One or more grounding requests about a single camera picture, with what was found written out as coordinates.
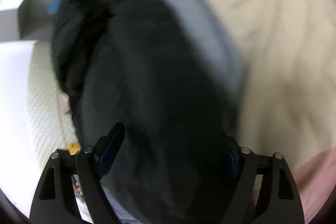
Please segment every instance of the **quilted fabric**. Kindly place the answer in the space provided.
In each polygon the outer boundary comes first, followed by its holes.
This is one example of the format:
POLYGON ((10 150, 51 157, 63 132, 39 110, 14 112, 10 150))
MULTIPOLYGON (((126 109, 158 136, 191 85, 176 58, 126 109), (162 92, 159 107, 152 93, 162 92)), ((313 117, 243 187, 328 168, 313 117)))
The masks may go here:
POLYGON ((27 100, 30 137, 41 172, 51 153, 78 142, 71 115, 61 111, 59 93, 51 43, 36 42, 31 54, 27 100))

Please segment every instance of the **black jacket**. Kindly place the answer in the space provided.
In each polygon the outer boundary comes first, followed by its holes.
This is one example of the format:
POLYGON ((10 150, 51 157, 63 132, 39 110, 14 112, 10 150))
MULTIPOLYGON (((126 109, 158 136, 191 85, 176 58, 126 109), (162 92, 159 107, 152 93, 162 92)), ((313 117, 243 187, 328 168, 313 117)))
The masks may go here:
POLYGON ((82 146, 123 122, 103 183, 147 224, 218 223, 232 156, 221 109, 160 0, 62 0, 52 41, 82 146))

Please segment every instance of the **metal screw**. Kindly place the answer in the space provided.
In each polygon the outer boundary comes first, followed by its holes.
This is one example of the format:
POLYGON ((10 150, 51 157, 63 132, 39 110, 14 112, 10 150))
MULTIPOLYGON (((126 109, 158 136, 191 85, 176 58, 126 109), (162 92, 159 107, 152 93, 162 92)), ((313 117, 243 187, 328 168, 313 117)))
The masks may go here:
POLYGON ((84 148, 84 153, 85 154, 90 154, 93 151, 93 147, 92 146, 87 146, 84 148))
POLYGON ((279 153, 279 152, 276 152, 276 153, 274 154, 274 157, 276 157, 278 160, 283 159, 283 155, 282 155, 281 153, 279 153))
POLYGON ((241 148, 241 152, 243 154, 249 154, 249 153, 251 153, 251 150, 249 148, 247 148, 247 147, 242 147, 241 148))
POLYGON ((59 156, 58 152, 53 152, 50 157, 54 160, 54 159, 57 159, 58 156, 59 156))

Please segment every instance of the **black garment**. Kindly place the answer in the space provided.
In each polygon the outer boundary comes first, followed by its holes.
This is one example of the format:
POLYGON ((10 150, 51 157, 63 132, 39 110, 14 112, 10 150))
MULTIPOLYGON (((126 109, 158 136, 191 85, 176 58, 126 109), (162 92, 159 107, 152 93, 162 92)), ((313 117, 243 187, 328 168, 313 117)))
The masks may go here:
POLYGON ((103 183, 146 224, 219 223, 232 157, 212 83, 160 0, 62 0, 53 62, 82 146, 126 137, 103 183))

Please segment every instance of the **beige fabric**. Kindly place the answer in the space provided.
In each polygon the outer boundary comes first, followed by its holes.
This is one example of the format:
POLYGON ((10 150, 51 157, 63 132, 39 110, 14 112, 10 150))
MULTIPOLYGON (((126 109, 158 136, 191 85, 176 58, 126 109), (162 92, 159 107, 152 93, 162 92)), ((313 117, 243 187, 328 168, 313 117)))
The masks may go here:
POLYGON ((40 171, 57 148, 78 142, 70 114, 62 110, 51 62, 51 43, 36 42, 28 75, 28 118, 30 137, 40 171))
MULTIPOLYGON (((250 68, 238 143, 283 153, 293 171, 335 147, 336 0, 207 2, 250 68)), ((303 203, 309 222, 320 207, 303 203)))

